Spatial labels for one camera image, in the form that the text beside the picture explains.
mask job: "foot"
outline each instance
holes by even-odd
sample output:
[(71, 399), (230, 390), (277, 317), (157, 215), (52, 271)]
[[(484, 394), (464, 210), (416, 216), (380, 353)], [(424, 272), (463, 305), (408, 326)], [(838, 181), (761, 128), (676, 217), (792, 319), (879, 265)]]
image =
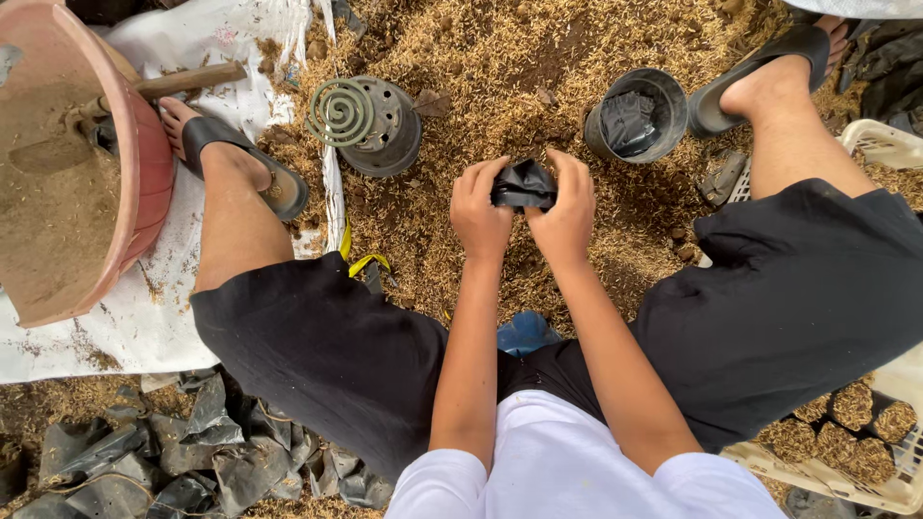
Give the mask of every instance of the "foot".
[[(827, 59), (826, 74), (833, 72), (833, 65), (843, 57), (848, 27), (843, 19), (824, 15), (814, 24), (830, 34), (830, 57)], [(752, 74), (737, 81), (721, 96), (721, 110), (726, 114), (744, 115), (761, 106), (778, 109), (790, 100), (790, 96), (807, 97), (810, 80), (810, 62), (800, 55), (785, 55), (761, 66)]]
[[(163, 129), (167, 132), (167, 140), (174, 155), (181, 161), (186, 160), (186, 151), (183, 150), (183, 127), (189, 119), (201, 117), (199, 112), (186, 106), (182, 101), (173, 97), (160, 99), (160, 106), (165, 110), (161, 113)], [(211, 142), (206, 144), (200, 153), (202, 165), (206, 163), (227, 161), (227, 171), (240, 171), (253, 183), (257, 191), (264, 191), (272, 183), (272, 175), (266, 165), (258, 161), (246, 151), (228, 142)]]

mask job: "pink basin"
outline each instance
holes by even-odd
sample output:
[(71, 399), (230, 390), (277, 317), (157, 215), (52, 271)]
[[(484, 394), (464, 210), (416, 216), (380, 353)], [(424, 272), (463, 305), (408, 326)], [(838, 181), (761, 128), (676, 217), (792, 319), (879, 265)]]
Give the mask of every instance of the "pink basin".
[(64, 7), (64, 0), (0, 4), (0, 46), (4, 44), (17, 46), (23, 58), (0, 87), (0, 98), (51, 83), (61, 70), (76, 69), (78, 80), (102, 85), (112, 106), (121, 154), (116, 227), (95, 285), (77, 303), (70, 301), (41, 312), (21, 308), (17, 301), (27, 298), (10, 291), (19, 325), (29, 328), (90, 311), (153, 243), (170, 205), (174, 162), (157, 114), (118, 72), (93, 32)]

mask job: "black sandal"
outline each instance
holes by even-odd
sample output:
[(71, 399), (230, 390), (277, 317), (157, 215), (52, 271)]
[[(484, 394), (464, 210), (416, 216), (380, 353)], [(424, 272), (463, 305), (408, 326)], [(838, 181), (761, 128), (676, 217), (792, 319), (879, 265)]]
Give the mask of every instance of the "black sandal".
[(199, 178), (202, 176), (202, 162), (199, 154), (211, 142), (230, 142), (243, 149), (258, 161), (264, 163), (272, 174), (269, 189), (259, 195), (266, 201), (280, 220), (290, 222), (307, 205), (308, 188), (297, 173), (280, 164), (250, 142), (244, 134), (215, 117), (193, 117), (183, 127), (183, 150), (186, 153), (186, 167)]
[(696, 139), (717, 137), (727, 130), (747, 122), (740, 115), (725, 114), (719, 105), (721, 95), (736, 81), (775, 58), (788, 54), (803, 55), (810, 61), (810, 91), (819, 89), (826, 78), (830, 59), (830, 34), (813, 25), (796, 25), (772, 40), (689, 97), (689, 131)]

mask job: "yellow tape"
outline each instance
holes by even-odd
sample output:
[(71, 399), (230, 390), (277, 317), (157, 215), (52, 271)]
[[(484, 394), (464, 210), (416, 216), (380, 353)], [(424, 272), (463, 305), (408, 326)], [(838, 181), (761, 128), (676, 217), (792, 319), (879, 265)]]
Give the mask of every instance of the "yellow tape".
[(345, 219), (346, 230), (343, 231), (343, 240), (340, 242), (340, 255), (343, 256), (343, 261), (349, 258), (349, 249), (353, 246), (353, 231), (350, 229), (349, 216), (346, 216)]
[(354, 278), (356, 274), (362, 271), (366, 267), (369, 261), (375, 260), (381, 264), (388, 272), (391, 272), (391, 266), (388, 264), (388, 260), (380, 254), (369, 254), (368, 256), (358, 260), (356, 263), (353, 263), (349, 268), (349, 277)]

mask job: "black shorts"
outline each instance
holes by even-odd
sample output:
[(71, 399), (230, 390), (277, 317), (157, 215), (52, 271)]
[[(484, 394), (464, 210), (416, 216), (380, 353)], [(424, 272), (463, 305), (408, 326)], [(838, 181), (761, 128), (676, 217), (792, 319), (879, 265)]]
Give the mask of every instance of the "black shorts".
[[(923, 225), (900, 196), (811, 179), (695, 230), (714, 265), (661, 280), (629, 326), (710, 452), (923, 341)], [(192, 296), (196, 326), (244, 391), (394, 482), (426, 451), (448, 333), (347, 272), (337, 253), (245, 272)], [(576, 340), (497, 358), (498, 400), (544, 389), (605, 422)]]

